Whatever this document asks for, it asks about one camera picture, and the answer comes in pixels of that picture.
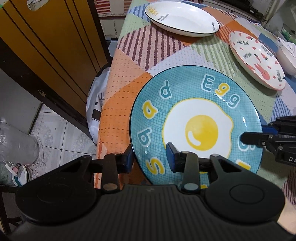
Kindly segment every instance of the egg white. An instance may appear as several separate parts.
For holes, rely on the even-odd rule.
[[[207,115],[218,126],[218,139],[209,150],[196,150],[186,140],[186,124],[196,115]],[[231,152],[232,129],[232,119],[213,101],[203,98],[186,99],[175,104],[167,115],[163,125],[163,144],[166,147],[168,142],[172,142],[178,151],[190,151],[203,158],[209,158],[213,153],[228,158]]]

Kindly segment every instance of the table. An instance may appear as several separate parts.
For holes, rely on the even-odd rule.
[[[235,14],[194,2],[213,15],[220,30],[204,38],[185,37],[166,32],[151,25],[144,13],[146,0],[133,0],[126,16],[118,46],[114,54],[102,109],[98,158],[112,152],[124,152],[130,144],[129,118],[134,100],[143,85],[153,76],[179,65],[200,65],[218,70],[240,85],[259,111],[261,123],[267,124],[278,116],[296,114],[296,79],[286,76],[283,91],[270,90],[254,80],[236,61],[228,43],[231,31],[241,31],[263,42],[274,54],[277,52],[276,36],[254,23]],[[274,156],[264,151],[258,175],[275,183],[293,203],[295,200],[296,169],[276,163]],[[130,174],[119,175],[120,183],[148,184],[134,163]],[[100,175],[95,187],[100,186]]]

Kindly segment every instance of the fried egg illustration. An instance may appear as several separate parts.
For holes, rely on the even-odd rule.
[[[172,142],[178,151],[190,151],[209,158],[217,153],[228,158],[231,152],[233,121],[220,106],[203,98],[175,104],[163,125],[163,144]]]

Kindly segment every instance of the oval plate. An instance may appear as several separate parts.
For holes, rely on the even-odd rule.
[[[160,28],[185,36],[205,37],[220,28],[211,14],[183,2],[154,2],[146,6],[145,13]]]
[[[264,44],[238,31],[231,32],[228,38],[235,58],[255,80],[273,90],[285,87],[284,71]]]
[[[226,75],[201,66],[178,66],[157,74],[141,89],[131,111],[132,148],[155,185],[182,181],[182,173],[169,168],[168,142],[199,157],[218,153],[256,173],[263,150],[241,143],[245,131],[262,132],[250,98]],[[201,183],[208,185],[206,173]]]

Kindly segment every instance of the pink-rimmed plate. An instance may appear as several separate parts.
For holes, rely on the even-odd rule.
[[[283,69],[264,44],[239,31],[231,32],[228,39],[235,58],[255,80],[278,91],[285,87]]]

